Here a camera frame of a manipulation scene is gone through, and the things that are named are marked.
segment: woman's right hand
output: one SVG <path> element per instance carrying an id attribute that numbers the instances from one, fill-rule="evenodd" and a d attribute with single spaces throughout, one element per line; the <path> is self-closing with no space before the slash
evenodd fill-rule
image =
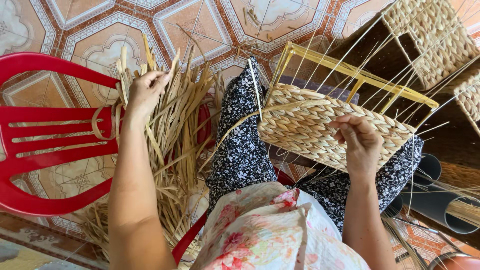
<path id="1" fill-rule="evenodd" d="M 341 144 L 347 143 L 347 171 L 351 184 L 359 181 L 374 183 L 382 137 L 364 117 L 343 115 L 329 125 L 340 129 L 334 139 Z"/>

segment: floral pants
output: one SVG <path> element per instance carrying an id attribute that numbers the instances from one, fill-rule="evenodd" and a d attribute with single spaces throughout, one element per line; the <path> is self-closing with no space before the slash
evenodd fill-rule
<path id="1" fill-rule="evenodd" d="M 251 57 L 254 77 L 260 85 L 258 63 Z M 259 89 L 260 101 L 263 95 Z M 250 67 L 247 67 L 228 85 L 222 100 L 222 112 L 218 123 L 217 143 L 242 117 L 258 110 L 256 91 Z M 257 131 L 259 116 L 248 118 L 235 128 L 220 144 L 212 163 L 211 174 L 206 179 L 210 189 L 212 212 L 217 201 L 225 194 L 240 188 L 263 182 L 276 181 L 273 165 L 265 143 Z M 423 141 L 415 136 L 408 140 L 396 154 L 377 172 L 376 185 L 380 211 L 384 211 L 412 177 L 420 163 Z M 312 195 L 326 213 L 343 231 L 345 204 L 350 188 L 347 173 L 335 172 L 327 167 L 299 180 L 297 187 Z"/>

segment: finished woven basket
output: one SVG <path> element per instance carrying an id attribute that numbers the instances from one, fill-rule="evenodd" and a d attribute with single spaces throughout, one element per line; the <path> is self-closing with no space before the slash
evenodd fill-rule
<path id="1" fill-rule="evenodd" d="M 284 150 L 347 172 L 347 145 L 339 144 L 333 138 L 336 130 L 328 125 L 337 116 L 351 114 L 366 117 L 372 127 L 382 135 L 384 143 L 377 169 L 380 169 L 416 132 L 412 126 L 360 106 L 312 90 L 280 83 L 271 89 L 266 107 L 320 99 L 324 102 L 317 106 L 288 107 L 284 110 L 265 112 L 263 121 L 258 124 L 260 138 Z"/>

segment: pink floral top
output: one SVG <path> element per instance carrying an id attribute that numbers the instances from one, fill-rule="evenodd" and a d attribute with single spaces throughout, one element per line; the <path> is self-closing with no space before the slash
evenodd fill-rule
<path id="1" fill-rule="evenodd" d="M 309 194 L 278 182 L 223 196 L 192 270 L 370 269 Z"/>

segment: chair backrest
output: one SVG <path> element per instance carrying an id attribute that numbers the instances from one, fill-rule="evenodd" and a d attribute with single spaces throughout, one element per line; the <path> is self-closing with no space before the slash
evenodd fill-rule
<path id="1" fill-rule="evenodd" d="M 0 85 L 14 75 L 34 70 L 47 70 L 74 76 L 102 86 L 115 88 L 119 80 L 90 70 L 75 63 L 40 53 L 14 53 L 0 57 L 0 65 L 5 68 L 0 73 Z M 91 109 L 59 109 L 59 108 L 22 108 L 0 107 L 0 137 L 3 143 L 6 160 L 0 162 L 0 208 L 13 213 L 34 216 L 59 216 L 74 212 L 101 198 L 110 191 L 111 179 L 91 188 L 77 196 L 66 199 L 44 199 L 30 195 L 10 182 L 14 175 L 40 170 L 60 164 L 104 156 L 118 152 L 116 140 L 107 141 L 88 147 L 52 151 L 38 154 L 44 149 L 68 147 L 80 144 L 102 142 L 95 135 L 59 137 L 44 140 L 27 140 L 14 142 L 17 138 L 28 138 L 44 135 L 64 135 L 80 132 L 91 132 L 91 123 L 97 108 Z M 104 137 L 111 133 L 111 109 L 104 108 L 97 119 L 98 128 Z M 67 122 L 80 123 L 46 125 L 46 126 L 10 126 L 12 123 L 31 122 Z"/>

